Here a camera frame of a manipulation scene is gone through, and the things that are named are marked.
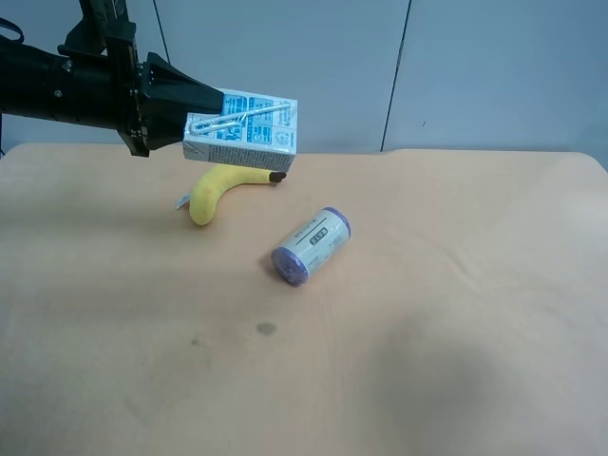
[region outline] gray wall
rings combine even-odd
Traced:
[[[386,149],[584,150],[608,164],[608,2],[413,0]]]
[[[163,55],[152,0],[127,2],[141,56]],[[386,150],[580,150],[608,165],[608,2],[411,4]],[[380,150],[408,0],[158,6],[176,67],[214,86],[299,100],[299,151]],[[76,0],[23,0],[0,15],[21,25],[28,43],[54,50],[80,12]],[[10,116],[4,130],[5,149],[118,141],[109,131]]]
[[[377,152],[408,2],[157,0],[176,67],[298,99],[298,150]]]

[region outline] black cable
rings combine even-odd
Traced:
[[[161,16],[159,15],[159,7],[157,7],[157,5],[156,5],[156,0],[152,0],[152,3],[154,4],[154,11],[156,12],[156,22],[159,23],[159,30],[161,31],[162,45],[164,46],[164,55],[167,56],[167,63],[169,65],[171,65],[171,59],[169,58],[169,51],[167,50],[167,42],[164,40],[164,31],[162,31]]]
[[[2,39],[10,40],[15,43],[19,43],[20,45],[22,45],[24,40],[26,39],[26,37],[23,34],[23,31],[19,28],[19,26],[17,26],[16,24],[13,24],[11,21],[7,21],[6,19],[3,19],[2,17],[0,17],[0,29],[14,31],[15,33],[17,33],[19,35],[19,38],[15,38],[14,40],[11,40],[10,38],[7,38],[6,36],[0,34],[0,38],[2,38]]]
[[[6,29],[6,30],[14,31],[15,33],[17,33],[19,35],[18,38],[15,38],[15,39],[11,40],[10,38],[7,38],[6,36],[4,36],[3,34],[0,33],[0,39],[2,39],[2,40],[9,40],[9,41],[12,41],[14,43],[18,43],[20,45],[23,45],[23,42],[25,41],[26,37],[23,34],[23,31],[19,28],[19,26],[17,26],[16,24],[12,23],[11,21],[7,21],[6,19],[0,17],[0,29]],[[7,155],[7,154],[2,149],[2,113],[0,113],[0,159],[2,157],[4,157],[5,155]]]

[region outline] banana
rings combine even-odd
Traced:
[[[190,192],[190,217],[198,225],[206,225],[213,218],[221,196],[243,183],[279,183],[286,173],[265,169],[216,164]]]

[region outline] banana tip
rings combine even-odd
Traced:
[[[287,177],[287,173],[279,173],[279,172],[273,171],[272,173],[270,173],[270,176],[268,176],[268,181],[270,181],[272,183],[279,183],[279,182],[283,181],[286,177]]]

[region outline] blue label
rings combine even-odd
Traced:
[[[224,108],[221,111],[221,115],[234,114],[236,112],[243,112],[247,109],[247,99],[240,95],[224,95]],[[225,141],[240,141],[243,137],[243,128],[245,126],[245,120],[242,121],[242,126],[236,126],[234,128],[225,128],[218,130],[217,138]]]
[[[259,109],[261,107],[275,105],[272,100],[267,98],[251,97],[249,99],[249,109]],[[273,114],[266,112],[250,117],[247,121],[247,142],[257,144],[272,144],[273,142]]]

